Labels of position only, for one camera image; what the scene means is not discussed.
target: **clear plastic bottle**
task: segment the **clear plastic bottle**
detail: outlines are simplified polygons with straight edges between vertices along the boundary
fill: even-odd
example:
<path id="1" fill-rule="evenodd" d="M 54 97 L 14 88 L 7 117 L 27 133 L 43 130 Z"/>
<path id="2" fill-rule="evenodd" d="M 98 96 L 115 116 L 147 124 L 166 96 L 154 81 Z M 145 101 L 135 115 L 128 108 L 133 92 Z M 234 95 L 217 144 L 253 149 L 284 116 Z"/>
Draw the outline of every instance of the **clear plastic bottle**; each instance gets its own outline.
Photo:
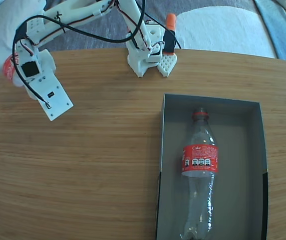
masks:
<path id="1" fill-rule="evenodd" d="M 212 192 L 217 173 L 218 147 L 208 125 L 208 113 L 193 113 L 193 130 L 183 151 L 182 175 L 188 178 L 188 216 L 181 234 L 183 240 L 210 239 L 212 230 Z"/>

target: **gray carpet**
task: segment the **gray carpet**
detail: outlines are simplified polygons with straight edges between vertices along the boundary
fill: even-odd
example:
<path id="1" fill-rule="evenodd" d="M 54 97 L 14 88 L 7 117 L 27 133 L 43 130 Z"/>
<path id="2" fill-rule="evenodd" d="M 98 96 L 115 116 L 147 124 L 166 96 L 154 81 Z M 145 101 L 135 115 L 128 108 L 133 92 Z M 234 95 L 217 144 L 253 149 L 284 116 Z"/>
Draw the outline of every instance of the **gray carpet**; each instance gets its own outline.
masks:
<path id="1" fill-rule="evenodd" d="M 61 2 L 63 2 L 63 0 L 47 0 L 45 9 L 50 9 Z M 162 23 L 165 22 L 168 13 L 175 13 L 178 15 L 192 9 L 212 6 L 230 6 L 257 13 L 253 0 L 146 0 L 146 12 Z M 113 9 L 105 17 L 90 22 L 79 29 L 107 38 L 122 39 L 126 34 L 127 27 L 123 17 L 116 9 Z M 125 47 L 124 43 L 108 43 L 68 31 L 43 46 L 42 49 L 62 51 L 123 47 Z"/>

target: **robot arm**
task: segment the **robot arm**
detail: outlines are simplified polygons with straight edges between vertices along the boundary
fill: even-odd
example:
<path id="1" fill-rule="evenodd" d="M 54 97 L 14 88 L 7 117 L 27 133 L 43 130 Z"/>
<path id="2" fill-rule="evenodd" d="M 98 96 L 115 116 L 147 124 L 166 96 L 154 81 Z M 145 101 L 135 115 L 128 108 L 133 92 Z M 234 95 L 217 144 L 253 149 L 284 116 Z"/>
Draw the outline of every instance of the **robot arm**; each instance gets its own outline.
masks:
<path id="1" fill-rule="evenodd" d="M 55 19 L 70 27 L 78 27 L 108 14 L 113 7 L 122 14 L 130 32 L 134 32 L 141 13 L 135 0 L 67 0 L 56 7 L 42 11 L 40 15 Z M 16 44 L 19 57 L 18 70 L 28 85 L 45 101 L 38 99 L 43 110 L 52 121 L 73 104 L 55 76 L 55 62 L 47 50 L 38 48 L 68 30 L 44 18 L 34 18 L 27 22 L 26 35 Z M 164 29 L 156 24 L 142 22 L 133 40 L 126 42 L 128 64 L 142 77 L 148 68 L 158 66 L 163 75 L 168 76 L 176 63 L 176 56 L 171 69 L 165 69 L 163 56 Z M 26 87 L 31 98 L 36 96 Z"/>

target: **gray box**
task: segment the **gray box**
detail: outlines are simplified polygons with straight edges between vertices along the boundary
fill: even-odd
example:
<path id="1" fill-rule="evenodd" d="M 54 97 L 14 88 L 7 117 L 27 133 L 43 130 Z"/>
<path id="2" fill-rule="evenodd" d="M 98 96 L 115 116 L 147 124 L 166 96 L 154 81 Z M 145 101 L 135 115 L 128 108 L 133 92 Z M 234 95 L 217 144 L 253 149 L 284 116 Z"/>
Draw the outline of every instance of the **gray box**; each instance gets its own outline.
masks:
<path id="1" fill-rule="evenodd" d="M 181 239 L 189 194 L 181 158 L 197 107 L 207 109 L 219 151 L 212 239 L 265 240 L 267 162 L 260 104 L 176 94 L 165 94 L 162 107 L 156 239 Z"/>

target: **bottle label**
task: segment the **bottle label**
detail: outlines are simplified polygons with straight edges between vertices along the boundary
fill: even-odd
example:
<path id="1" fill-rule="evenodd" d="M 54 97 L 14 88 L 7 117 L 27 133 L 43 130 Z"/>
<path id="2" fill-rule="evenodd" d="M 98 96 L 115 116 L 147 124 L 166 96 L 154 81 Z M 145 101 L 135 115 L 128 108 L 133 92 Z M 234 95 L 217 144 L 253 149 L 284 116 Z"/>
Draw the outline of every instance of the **bottle label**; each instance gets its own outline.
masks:
<path id="1" fill-rule="evenodd" d="M 18 64 L 18 54 L 15 53 L 15 62 Z M 15 68 L 13 64 L 13 55 L 10 55 L 4 63 L 3 73 L 5 77 L 12 83 L 15 73 Z"/>
<path id="2" fill-rule="evenodd" d="M 208 144 L 188 145 L 183 149 L 182 172 L 209 171 L 216 173 L 218 147 Z"/>

